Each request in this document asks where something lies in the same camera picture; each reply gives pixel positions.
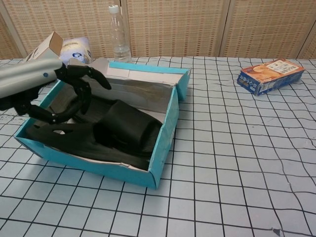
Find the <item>robotic finger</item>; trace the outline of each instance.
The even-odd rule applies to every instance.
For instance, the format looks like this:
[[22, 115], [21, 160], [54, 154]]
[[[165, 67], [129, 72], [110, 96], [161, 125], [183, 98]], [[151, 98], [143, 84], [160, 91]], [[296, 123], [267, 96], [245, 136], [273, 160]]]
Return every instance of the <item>robotic finger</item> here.
[[[79, 110], [85, 114], [91, 101], [90, 85], [82, 79], [85, 75], [95, 79], [102, 87], [111, 89], [107, 79], [98, 70], [88, 66], [66, 67], [59, 59], [33, 60], [1, 69], [0, 110], [14, 108], [20, 116], [28, 114], [50, 124], [65, 122]], [[31, 101], [38, 98], [39, 90], [56, 79], [74, 88], [77, 94], [76, 103], [58, 114], [32, 105]]]

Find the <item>blue shoebox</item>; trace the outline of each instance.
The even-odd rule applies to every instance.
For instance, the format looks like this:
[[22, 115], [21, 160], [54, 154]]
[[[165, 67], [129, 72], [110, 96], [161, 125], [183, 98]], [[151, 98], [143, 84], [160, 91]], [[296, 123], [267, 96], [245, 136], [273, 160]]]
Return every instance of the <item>blue shoebox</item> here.
[[[85, 78], [90, 83], [93, 94], [107, 99], [121, 99], [163, 122], [147, 171], [127, 164], [73, 156], [30, 140], [27, 138], [26, 128], [39, 123], [33, 118], [22, 125], [16, 139], [46, 160], [157, 189], [179, 117], [178, 101], [186, 98], [191, 70], [108, 62], [105, 58], [95, 60], [90, 66], [101, 71], [112, 86], [112, 90], [106, 90], [96, 81]], [[69, 85], [59, 81], [40, 106], [46, 109], [66, 106], [70, 98], [69, 90], [73, 91]]]

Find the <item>plastic water bottle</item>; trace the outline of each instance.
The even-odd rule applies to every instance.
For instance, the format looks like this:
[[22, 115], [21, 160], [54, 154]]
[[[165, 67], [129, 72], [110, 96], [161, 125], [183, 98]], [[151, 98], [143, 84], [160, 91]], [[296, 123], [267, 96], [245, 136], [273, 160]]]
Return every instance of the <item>plastic water bottle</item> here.
[[111, 14], [111, 38], [115, 61], [131, 63], [131, 53], [129, 44], [125, 37], [123, 19], [122, 15], [120, 14], [119, 6], [110, 5], [109, 12]]

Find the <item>box lid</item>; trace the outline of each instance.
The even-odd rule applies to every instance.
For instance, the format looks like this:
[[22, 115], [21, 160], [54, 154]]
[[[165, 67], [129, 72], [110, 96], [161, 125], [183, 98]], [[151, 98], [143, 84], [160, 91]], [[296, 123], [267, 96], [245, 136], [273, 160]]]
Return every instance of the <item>box lid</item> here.
[[[71, 59], [69, 64], [83, 65], [76, 59]], [[109, 62], [106, 58], [98, 58], [89, 66], [100, 71], [107, 78], [139, 80], [176, 86], [179, 100], [184, 100], [187, 95], [191, 74], [191, 69]]]

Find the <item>beige wall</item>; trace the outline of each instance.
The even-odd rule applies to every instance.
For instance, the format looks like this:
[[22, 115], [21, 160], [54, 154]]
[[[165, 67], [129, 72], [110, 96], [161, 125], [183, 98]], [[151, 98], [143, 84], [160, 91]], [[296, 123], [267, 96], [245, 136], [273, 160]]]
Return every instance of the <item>beige wall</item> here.
[[[52, 31], [65, 39], [87, 36], [93, 57], [112, 57], [112, 3], [119, 0], [0, 0], [9, 15], [5, 21], [0, 18], [0, 58], [31, 52]], [[133, 56], [316, 58], [316, 0], [121, 4]]]
[[12, 40], [12, 36], [8, 32], [7, 26], [0, 15], [0, 59], [20, 57], [21, 54]]

